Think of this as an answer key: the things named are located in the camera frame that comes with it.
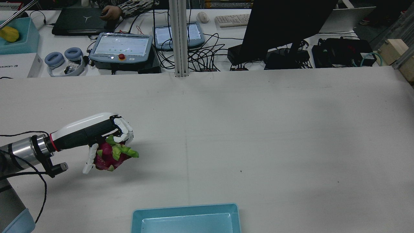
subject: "red ring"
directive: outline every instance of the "red ring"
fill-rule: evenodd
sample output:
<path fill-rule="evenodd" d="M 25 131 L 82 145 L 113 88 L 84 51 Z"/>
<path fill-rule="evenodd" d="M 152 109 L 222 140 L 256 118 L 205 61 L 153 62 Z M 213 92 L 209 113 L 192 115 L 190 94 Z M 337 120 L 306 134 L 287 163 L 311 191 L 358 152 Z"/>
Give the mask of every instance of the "red ring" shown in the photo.
<path fill-rule="evenodd" d="M 53 142 L 53 139 L 52 139 L 52 134 L 51 134 L 51 133 L 49 134 L 49 137 L 50 137 L 50 139 L 51 139 L 51 143 L 52 143 L 53 148 L 54 148 L 57 152 L 59 152 L 60 150 L 58 150 L 58 148 L 56 148 L 55 143 Z"/>

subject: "headphones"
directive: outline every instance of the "headphones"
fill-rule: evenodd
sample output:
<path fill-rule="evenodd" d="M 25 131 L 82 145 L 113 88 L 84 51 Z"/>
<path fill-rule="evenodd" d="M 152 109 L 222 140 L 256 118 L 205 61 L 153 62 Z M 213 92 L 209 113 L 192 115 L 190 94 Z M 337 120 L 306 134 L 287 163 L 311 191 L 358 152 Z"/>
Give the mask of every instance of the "headphones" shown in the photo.
<path fill-rule="evenodd" d="M 65 62 L 61 53 L 52 52 L 45 57 L 45 63 L 48 65 L 48 73 L 51 77 L 78 76 L 82 73 L 85 65 L 83 62 L 83 53 L 80 48 L 73 47 L 67 49 L 65 51 L 65 57 L 69 62 L 64 70 L 64 75 L 53 74 L 53 70 Z"/>

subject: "dragon fruit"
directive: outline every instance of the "dragon fruit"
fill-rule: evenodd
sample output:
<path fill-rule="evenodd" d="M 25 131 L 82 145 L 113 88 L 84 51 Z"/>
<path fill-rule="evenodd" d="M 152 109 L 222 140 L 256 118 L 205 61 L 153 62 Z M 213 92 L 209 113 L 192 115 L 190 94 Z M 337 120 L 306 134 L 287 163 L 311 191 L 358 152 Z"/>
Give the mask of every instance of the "dragon fruit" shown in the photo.
<path fill-rule="evenodd" d="M 94 164 L 98 170 L 114 171 L 125 160 L 138 157 L 137 151 L 125 146 L 125 142 L 116 143 L 113 135 L 110 135 L 105 142 L 99 144 Z"/>

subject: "black laptop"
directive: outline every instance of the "black laptop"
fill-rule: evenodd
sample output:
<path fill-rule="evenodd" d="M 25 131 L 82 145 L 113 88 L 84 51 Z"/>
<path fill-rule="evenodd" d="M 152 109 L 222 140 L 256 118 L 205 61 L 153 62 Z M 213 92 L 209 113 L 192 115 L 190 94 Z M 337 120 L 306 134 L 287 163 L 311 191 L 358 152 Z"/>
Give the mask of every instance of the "black laptop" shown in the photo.
<path fill-rule="evenodd" d="M 99 18 L 99 8 L 64 8 L 53 26 L 52 34 L 57 36 L 91 36 L 101 32 L 113 32 L 115 22 Z"/>

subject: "light blue tray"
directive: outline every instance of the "light blue tray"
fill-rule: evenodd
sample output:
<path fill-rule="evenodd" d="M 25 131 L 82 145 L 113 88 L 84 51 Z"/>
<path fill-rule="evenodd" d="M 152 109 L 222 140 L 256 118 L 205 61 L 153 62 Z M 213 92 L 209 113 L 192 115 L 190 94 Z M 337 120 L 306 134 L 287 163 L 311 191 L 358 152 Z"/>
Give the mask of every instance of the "light blue tray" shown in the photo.
<path fill-rule="evenodd" d="M 235 203 L 137 209 L 131 233 L 241 233 Z"/>
<path fill-rule="evenodd" d="M 20 37 L 16 42 L 0 37 L 0 54 L 37 53 L 39 32 L 30 17 L 14 19 L 7 26 L 17 29 Z"/>

